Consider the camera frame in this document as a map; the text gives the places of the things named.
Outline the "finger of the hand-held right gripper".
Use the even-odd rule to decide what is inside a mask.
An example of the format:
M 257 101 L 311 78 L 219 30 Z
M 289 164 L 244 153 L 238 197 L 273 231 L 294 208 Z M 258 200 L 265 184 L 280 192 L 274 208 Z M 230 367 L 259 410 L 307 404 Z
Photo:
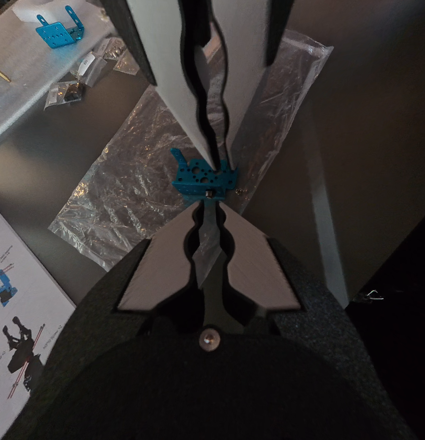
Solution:
M 212 1 L 212 15 L 225 54 L 221 101 L 229 164 L 235 164 L 232 148 L 268 65 L 272 3 L 269 0 Z
M 203 61 L 195 36 L 197 1 L 127 1 L 154 78 L 155 89 L 213 170 L 219 167 L 215 132 L 206 114 L 207 89 L 196 60 Z

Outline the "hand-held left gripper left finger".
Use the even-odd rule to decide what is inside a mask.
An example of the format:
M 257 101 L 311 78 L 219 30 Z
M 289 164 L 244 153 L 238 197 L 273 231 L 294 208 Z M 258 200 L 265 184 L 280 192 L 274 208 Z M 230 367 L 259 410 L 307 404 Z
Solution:
M 193 254 L 199 247 L 203 202 L 196 201 L 151 238 L 117 309 L 152 312 L 172 298 L 197 293 Z

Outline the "scattered small parts bags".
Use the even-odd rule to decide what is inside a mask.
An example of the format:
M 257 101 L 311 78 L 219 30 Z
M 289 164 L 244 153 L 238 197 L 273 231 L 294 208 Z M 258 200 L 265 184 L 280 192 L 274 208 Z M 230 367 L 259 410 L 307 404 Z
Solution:
M 80 102 L 87 88 L 95 86 L 109 62 L 114 62 L 116 72 L 136 75 L 140 67 L 121 37 L 104 38 L 96 48 L 75 62 L 69 73 L 73 80 L 53 83 L 46 97 L 44 110 L 50 107 Z

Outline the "grey desk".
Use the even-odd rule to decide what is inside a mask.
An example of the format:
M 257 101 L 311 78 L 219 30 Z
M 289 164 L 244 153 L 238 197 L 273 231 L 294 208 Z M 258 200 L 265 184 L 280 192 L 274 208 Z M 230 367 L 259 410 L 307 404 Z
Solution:
M 244 217 L 353 296 L 425 216 L 425 1 L 296 1 L 288 28 L 334 49 Z M 75 302 L 105 271 L 48 226 L 148 86 L 108 67 L 0 138 L 0 213 Z

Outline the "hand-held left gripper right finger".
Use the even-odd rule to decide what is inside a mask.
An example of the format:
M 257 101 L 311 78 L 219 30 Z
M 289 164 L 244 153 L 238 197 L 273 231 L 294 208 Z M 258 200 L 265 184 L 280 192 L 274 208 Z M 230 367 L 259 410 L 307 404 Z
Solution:
M 230 288 L 264 310 L 301 309 L 268 237 L 223 202 L 217 204 L 217 224 Z

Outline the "blue U-shaped metal bracket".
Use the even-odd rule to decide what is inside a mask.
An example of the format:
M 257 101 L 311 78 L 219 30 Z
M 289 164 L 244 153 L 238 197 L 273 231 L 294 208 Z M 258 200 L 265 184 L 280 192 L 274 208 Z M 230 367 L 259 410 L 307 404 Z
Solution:
M 74 44 L 84 36 L 84 25 L 73 8 L 70 5 L 66 5 L 65 11 L 73 20 L 75 26 L 65 28 L 61 22 L 49 24 L 41 14 L 36 16 L 41 26 L 36 28 L 35 31 L 50 48 L 54 49 Z

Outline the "clear plastic bag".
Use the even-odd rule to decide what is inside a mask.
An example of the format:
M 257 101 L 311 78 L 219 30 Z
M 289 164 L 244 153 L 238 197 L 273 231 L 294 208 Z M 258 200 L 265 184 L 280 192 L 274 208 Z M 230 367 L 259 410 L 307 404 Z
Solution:
M 281 150 L 307 92 L 334 47 L 292 30 L 283 33 L 275 62 L 259 84 L 232 148 L 236 189 L 225 202 L 242 215 Z M 197 151 L 155 88 L 149 85 L 49 229 L 106 272 L 150 238 L 193 199 L 172 185 L 177 161 Z

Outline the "blue perforated metal bracket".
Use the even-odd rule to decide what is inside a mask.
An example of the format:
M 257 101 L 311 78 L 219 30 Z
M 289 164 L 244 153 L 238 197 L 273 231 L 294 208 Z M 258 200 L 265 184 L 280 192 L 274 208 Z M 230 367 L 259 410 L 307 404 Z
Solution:
M 207 199 L 206 190 L 215 190 L 212 200 L 225 200 L 227 191 L 234 190 L 238 168 L 231 169 L 226 160 L 221 160 L 219 170 L 214 171 L 204 159 L 194 158 L 189 162 L 178 148 L 171 148 L 171 154 L 178 163 L 177 175 L 172 185 L 183 196 L 195 200 Z

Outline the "white foam sheet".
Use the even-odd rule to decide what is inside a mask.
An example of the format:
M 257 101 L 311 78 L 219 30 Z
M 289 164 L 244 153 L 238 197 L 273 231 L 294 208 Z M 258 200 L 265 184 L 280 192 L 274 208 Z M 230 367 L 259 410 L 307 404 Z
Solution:
M 71 6 L 84 25 L 83 38 L 50 48 L 38 35 L 40 14 L 48 24 L 77 26 L 65 10 Z M 99 5 L 90 1 L 16 1 L 0 14 L 0 137 L 49 89 L 73 63 L 115 28 Z

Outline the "white instruction manual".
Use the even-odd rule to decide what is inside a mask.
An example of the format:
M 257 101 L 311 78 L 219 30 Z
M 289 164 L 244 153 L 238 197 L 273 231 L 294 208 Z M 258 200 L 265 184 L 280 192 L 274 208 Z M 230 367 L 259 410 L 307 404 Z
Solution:
M 0 439 L 37 387 L 74 309 L 0 214 Z

